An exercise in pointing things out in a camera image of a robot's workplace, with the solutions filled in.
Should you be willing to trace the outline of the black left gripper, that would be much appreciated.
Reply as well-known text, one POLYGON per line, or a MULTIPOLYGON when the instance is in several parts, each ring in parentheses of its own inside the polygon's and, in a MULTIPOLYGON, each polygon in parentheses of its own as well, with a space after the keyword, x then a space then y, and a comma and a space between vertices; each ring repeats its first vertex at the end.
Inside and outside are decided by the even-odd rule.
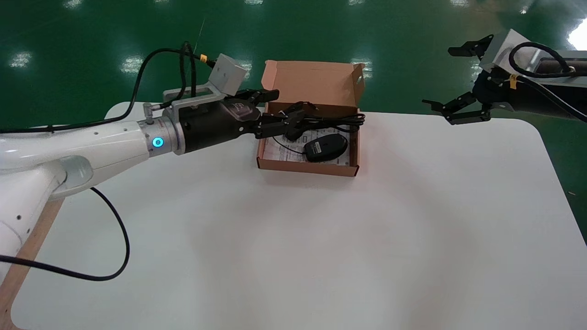
POLYGON ((251 133, 256 139, 292 133, 305 117, 304 110, 261 111, 260 103, 273 102, 280 96, 277 89, 246 88, 237 98, 185 106, 179 109, 178 154, 195 152, 251 133))

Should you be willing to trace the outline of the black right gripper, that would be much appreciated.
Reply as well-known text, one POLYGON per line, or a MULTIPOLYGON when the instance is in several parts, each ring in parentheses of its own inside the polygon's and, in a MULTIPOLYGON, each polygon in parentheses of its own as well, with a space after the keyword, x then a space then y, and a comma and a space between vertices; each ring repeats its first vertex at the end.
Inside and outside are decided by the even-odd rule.
MULTIPOLYGON (((480 40, 470 40, 459 47, 449 47, 448 53, 452 57, 483 58, 492 40, 493 35, 480 40)), ((427 99, 422 102, 430 105, 432 111, 440 113, 451 125, 487 122, 491 120, 490 109, 514 110, 508 100, 509 77, 510 74, 501 68, 493 68, 490 72, 483 70, 476 78, 472 92, 462 94, 448 103, 427 99), (480 110, 463 111, 477 101, 482 104, 480 110)))

